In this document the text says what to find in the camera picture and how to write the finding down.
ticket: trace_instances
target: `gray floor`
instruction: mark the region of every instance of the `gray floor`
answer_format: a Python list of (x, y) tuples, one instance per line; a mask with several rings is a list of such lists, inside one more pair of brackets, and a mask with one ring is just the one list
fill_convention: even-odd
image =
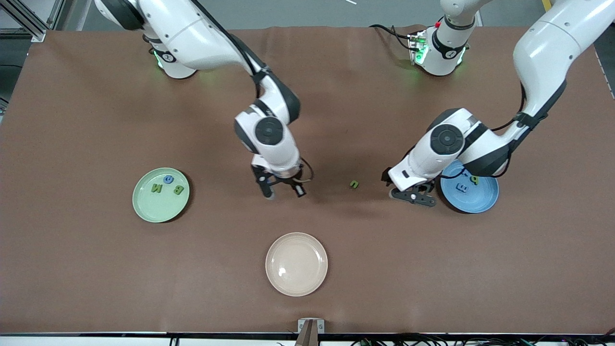
[[(431, 25), (442, 16), (439, 1), (431, 0), (199, 0), (227, 29), (270, 26), (405, 26)], [(540, 0), (498, 0), (480, 11), (485, 26), (529, 26), (543, 13)], [(92, 0), (75, 0), (65, 30), (117, 31)], [(596, 43), (607, 77), (615, 82), (615, 28)], [(22, 65), (30, 42), (0, 39), (0, 64)], [(0, 97), (10, 99), (19, 70), (0, 67)]]

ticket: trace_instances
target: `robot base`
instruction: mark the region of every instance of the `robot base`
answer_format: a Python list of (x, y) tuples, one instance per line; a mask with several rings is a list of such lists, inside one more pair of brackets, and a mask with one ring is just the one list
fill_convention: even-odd
[(429, 74), (446, 76), (461, 63), (466, 48), (463, 48), (458, 54), (453, 52), (455, 55), (450, 58), (442, 57), (442, 53), (434, 48), (433, 36), (435, 31), (436, 28), (432, 26), (410, 38), (410, 47), (419, 50), (418, 52), (410, 51), (410, 60)]

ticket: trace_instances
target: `brown tablecloth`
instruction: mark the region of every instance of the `brown tablecloth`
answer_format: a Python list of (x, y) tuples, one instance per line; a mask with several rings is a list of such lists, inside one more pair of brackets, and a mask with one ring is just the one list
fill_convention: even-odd
[[(0, 331), (280, 332), (316, 316), (329, 332), (605, 332), (615, 102), (593, 49), (515, 152), (492, 210), (412, 206), (379, 181), (447, 108), (491, 127), (515, 114), (523, 32), (478, 28), (464, 63), (436, 78), (375, 29), (238, 31), (303, 103), (290, 129), (315, 181), (301, 199), (278, 187), (275, 201), (233, 132), (254, 96), (241, 68), (177, 81), (138, 33), (50, 32), (0, 127)], [(192, 181), (170, 223), (131, 205), (157, 167)], [(329, 258), (324, 284), (300, 298), (264, 270), (293, 231)]]

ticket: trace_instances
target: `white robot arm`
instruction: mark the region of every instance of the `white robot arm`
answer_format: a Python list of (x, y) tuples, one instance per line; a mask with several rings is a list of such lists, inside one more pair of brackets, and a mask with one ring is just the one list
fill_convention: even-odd
[(445, 76), (461, 63), (467, 40), (476, 27), (476, 13), (492, 0), (440, 0), (443, 21), (417, 33), (411, 52), (413, 63), (435, 76)]
[(257, 85), (257, 99), (235, 118), (235, 132), (254, 154), (252, 171), (266, 198), (289, 184), (301, 197), (303, 165), (288, 125), (299, 116), (298, 97), (239, 38), (196, 0), (95, 0), (98, 10), (126, 30), (141, 30), (161, 68), (172, 78), (196, 70), (241, 65)]
[(614, 18), (615, 0), (558, 1), (515, 47), (515, 69), (527, 99), (506, 132), (496, 135), (463, 108), (447, 110), (398, 165), (385, 171), (388, 182), (395, 184), (397, 192), (416, 188), (456, 158), (472, 175), (503, 172), (513, 151), (562, 95), (571, 64)]

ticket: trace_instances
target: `green led light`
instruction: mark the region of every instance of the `green led light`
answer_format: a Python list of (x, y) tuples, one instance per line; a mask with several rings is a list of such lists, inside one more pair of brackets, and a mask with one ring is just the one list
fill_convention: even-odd
[(415, 62), (417, 64), (422, 64), (423, 61), (425, 61), (425, 53), (427, 53), (427, 51), (429, 50), (427, 44), (423, 45), (423, 47), (421, 48), (421, 50), (419, 50), (416, 53), (416, 59)]
[(461, 53), (459, 53), (459, 60), (457, 60), (457, 65), (459, 65), (461, 63), (461, 60), (463, 59), (463, 53), (465, 53), (465, 52), (466, 52), (466, 48), (463, 48)]
[(158, 57), (156, 51), (154, 51), (154, 56), (156, 57), (156, 60), (158, 60), (158, 67), (164, 70), (164, 67), (162, 67), (162, 63), (160, 62), (160, 58)]

